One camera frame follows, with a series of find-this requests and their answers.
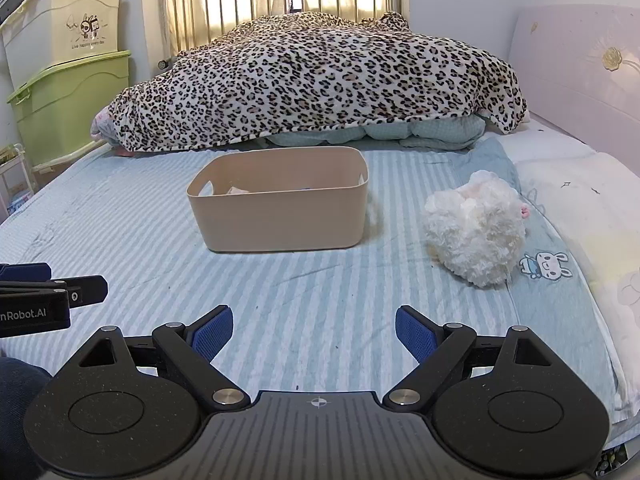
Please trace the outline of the beige plastic storage basket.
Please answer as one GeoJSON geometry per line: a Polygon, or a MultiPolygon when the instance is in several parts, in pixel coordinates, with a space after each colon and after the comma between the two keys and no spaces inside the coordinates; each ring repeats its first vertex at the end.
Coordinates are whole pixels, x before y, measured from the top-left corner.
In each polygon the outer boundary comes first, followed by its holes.
{"type": "Polygon", "coordinates": [[[303,252],[360,242],[368,183],[356,148],[270,148],[216,157],[186,196],[212,252],[303,252]],[[227,195],[232,186],[250,194],[227,195]]]}

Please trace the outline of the white fluffy plush toy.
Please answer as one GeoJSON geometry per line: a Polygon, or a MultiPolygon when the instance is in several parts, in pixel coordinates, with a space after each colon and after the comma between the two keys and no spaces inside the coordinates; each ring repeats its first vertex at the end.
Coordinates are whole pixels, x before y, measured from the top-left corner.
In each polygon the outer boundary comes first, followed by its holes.
{"type": "Polygon", "coordinates": [[[431,254],[451,273],[485,288],[506,282],[518,263],[529,208],[515,188],[494,172],[428,196],[423,218],[431,254]]]}

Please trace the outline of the teal quilted comforter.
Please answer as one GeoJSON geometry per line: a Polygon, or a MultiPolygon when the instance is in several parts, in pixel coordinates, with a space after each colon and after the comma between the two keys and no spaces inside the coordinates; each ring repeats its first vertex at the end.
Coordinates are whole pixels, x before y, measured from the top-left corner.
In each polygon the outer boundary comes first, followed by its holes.
{"type": "Polygon", "coordinates": [[[485,133],[485,128],[483,118],[471,115],[420,122],[391,122],[342,130],[278,133],[268,136],[267,140],[280,148],[343,145],[370,139],[397,141],[406,148],[460,151],[473,145],[485,133]]]}

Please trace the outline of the green plastic storage bin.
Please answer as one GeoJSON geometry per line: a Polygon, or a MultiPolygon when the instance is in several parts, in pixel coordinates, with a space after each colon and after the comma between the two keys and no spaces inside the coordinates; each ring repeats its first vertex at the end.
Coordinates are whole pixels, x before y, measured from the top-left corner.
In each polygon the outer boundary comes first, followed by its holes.
{"type": "Polygon", "coordinates": [[[32,168],[56,166],[93,149],[96,114],[129,86],[128,51],[42,70],[6,99],[32,168]]]}

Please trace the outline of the cream plastic storage bin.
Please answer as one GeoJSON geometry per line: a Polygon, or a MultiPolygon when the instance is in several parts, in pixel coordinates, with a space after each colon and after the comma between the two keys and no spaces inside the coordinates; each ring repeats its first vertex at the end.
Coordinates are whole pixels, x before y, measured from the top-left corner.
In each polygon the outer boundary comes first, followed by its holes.
{"type": "Polygon", "coordinates": [[[1,24],[15,89],[46,68],[118,50],[120,0],[25,0],[1,24]]]}

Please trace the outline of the leopard print blanket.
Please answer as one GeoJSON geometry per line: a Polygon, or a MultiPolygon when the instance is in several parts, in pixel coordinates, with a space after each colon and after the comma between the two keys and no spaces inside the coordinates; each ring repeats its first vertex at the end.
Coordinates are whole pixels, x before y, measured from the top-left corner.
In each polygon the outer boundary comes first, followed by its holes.
{"type": "Polygon", "coordinates": [[[322,12],[243,23],[179,53],[93,118],[128,153],[221,148],[267,136],[478,116],[513,132],[528,115],[513,67],[465,42],[418,34],[388,12],[322,12]]]}

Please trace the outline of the beige cloth in basket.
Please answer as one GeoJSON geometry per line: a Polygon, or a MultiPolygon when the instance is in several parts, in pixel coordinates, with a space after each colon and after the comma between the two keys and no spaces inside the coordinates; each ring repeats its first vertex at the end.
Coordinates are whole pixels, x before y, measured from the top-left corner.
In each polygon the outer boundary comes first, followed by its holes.
{"type": "Polygon", "coordinates": [[[227,195],[245,195],[250,194],[250,191],[244,190],[244,188],[237,188],[236,186],[232,186],[229,188],[227,195]]]}

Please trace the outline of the pink headboard with flower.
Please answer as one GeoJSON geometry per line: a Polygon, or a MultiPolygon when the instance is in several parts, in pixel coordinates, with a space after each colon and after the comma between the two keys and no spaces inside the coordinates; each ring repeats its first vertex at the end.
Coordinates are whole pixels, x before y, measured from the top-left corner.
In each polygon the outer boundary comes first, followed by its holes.
{"type": "Polygon", "coordinates": [[[509,63],[533,115],[639,171],[637,8],[525,8],[509,63]]]}

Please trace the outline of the white pillow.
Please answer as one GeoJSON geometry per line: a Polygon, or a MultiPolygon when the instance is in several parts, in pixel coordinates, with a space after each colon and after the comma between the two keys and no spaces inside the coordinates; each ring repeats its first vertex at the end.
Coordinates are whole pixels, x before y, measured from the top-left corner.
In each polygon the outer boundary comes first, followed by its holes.
{"type": "Polygon", "coordinates": [[[632,425],[639,419],[639,177],[533,119],[497,141],[582,270],[617,379],[613,422],[632,425]]]}

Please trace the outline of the striped light blue bedsheet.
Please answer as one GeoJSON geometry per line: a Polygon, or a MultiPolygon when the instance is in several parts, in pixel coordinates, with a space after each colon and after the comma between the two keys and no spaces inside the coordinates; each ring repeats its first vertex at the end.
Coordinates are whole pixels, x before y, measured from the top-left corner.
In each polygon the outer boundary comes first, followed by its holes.
{"type": "Polygon", "coordinates": [[[226,304],[230,342],[215,365],[247,393],[260,390],[386,392],[413,368],[394,330],[408,304],[437,323],[461,322],[483,335],[531,327],[593,388],[612,420],[609,446],[637,444],[639,405],[622,398],[625,377],[578,262],[534,190],[521,259],[538,254],[564,266],[557,280],[514,272],[478,288],[444,268],[424,242],[428,196],[487,169],[511,184],[518,172],[496,141],[468,152],[360,144],[369,167],[361,242],[322,252],[217,254],[205,246],[186,189],[209,152],[120,158],[86,155],[6,220],[5,263],[47,263],[54,276],[100,274],[102,304],[80,308],[66,330],[6,338],[35,392],[100,327],[127,336],[160,324],[191,323],[226,304]]]}

